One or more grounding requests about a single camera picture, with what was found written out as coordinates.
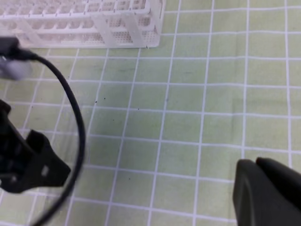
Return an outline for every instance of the black wire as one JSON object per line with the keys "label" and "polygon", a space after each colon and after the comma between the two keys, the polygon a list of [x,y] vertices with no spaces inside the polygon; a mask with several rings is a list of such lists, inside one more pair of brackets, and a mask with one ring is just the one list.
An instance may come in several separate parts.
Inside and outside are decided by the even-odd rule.
{"label": "black wire", "polygon": [[39,61],[40,63],[47,66],[53,72],[53,74],[55,74],[57,79],[60,81],[70,101],[71,107],[75,115],[76,123],[78,125],[78,131],[79,131],[79,151],[73,169],[73,174],[70,178],[69,183],[61,193],[61,196],[52,204],[52,206],[46,211],[46,213],[44,213],[34,224],[32,224],[32,226],[42,226],[53,217],[53,215],[59,210],[59,208],[64,204],[68,196],[73,191],[76,180],[81,172],[84,158],[85,158],[86,133],[85,133],[84,121],[80,113],[79,105],[75,99],[75,96],[70,86],[68,85],[66,79],[63,77],[62,73],[51,62],[36,54],[31,55],[31,60]]}

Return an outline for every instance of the white plastic piece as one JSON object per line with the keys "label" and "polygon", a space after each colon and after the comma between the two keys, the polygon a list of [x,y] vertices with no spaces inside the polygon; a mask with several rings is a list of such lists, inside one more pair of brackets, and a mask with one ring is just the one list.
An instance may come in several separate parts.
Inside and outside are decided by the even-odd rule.
{"label": "white plastic piece", "polygon": [[0,35],[27,48],[159,45],[166,0],[0,0]]}

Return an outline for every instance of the black object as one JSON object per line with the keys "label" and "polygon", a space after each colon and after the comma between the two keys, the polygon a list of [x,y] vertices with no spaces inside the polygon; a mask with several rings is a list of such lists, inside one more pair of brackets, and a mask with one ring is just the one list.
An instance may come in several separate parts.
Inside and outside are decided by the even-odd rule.
{"label": "black object", "polygon": [[0,100],[0,187],[21,193],[35,187],[63,186],[71,171],[68,165],[43,134],[32,130],[24,140],[8,119],[10,110]]}
{"label": "black object", "polygon": [[237,163],[233,202],[238,226],[300,226],[301,175],[258,158]]}
{"label": "black object", "polygon": [[79,150],[77,154],[77,159],[75,162],[75,166],[73,168],[73,173],[68,184],[65,186],[65,189],[61,193],[61,196],[50,206],[50,208],[32,225],[32,226],[41,226],[47,223],[53,215],[59,211],[60,207],[67,200],[77,179],[79,178],[84,159],[85,159],[85,144],[86,144],[86,133],[85,133],[85,125],[80,113],[79,105],[75,99],[75,96],[67,83],[66,79],[63,77],[62,73],[48,60],[38,56],[35,53],[32,53],[29,50],[24,50],[19,48],[19,41],[14,37],[0,37],[0,56],[9,58],[12,60],[32,60],[38,61],[48,67],[53,74],[60,81],[65,93],[70,101],[71,107],[73,109],[75,120],[78,125],[78,133],[79,133]]}

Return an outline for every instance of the green grid mat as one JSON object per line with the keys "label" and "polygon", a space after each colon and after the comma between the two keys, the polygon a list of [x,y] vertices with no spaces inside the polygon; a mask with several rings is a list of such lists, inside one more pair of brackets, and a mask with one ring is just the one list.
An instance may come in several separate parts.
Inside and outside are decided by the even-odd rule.
{"label": "green grid mat", "polygon": [[[167,0],[154,49],[39,49],[66,76],[87,129],[81,180],[51,226],[235,226],[240,158],[301,171],[301,2]],[[48,69],[1,81],[10,119],[72,163],[76,125]],[[0,225],[27,225],[61,189],[2,193]]]}

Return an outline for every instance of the cable plug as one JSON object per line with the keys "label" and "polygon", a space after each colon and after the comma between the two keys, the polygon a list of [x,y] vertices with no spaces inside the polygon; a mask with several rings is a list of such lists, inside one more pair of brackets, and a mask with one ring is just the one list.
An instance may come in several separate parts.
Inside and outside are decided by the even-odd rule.
{"label": "cable plug", "polygon": [[34,60],[36,54],[19,47],[19,40],[16,37],[0,37],[0,56],[12,60]]}

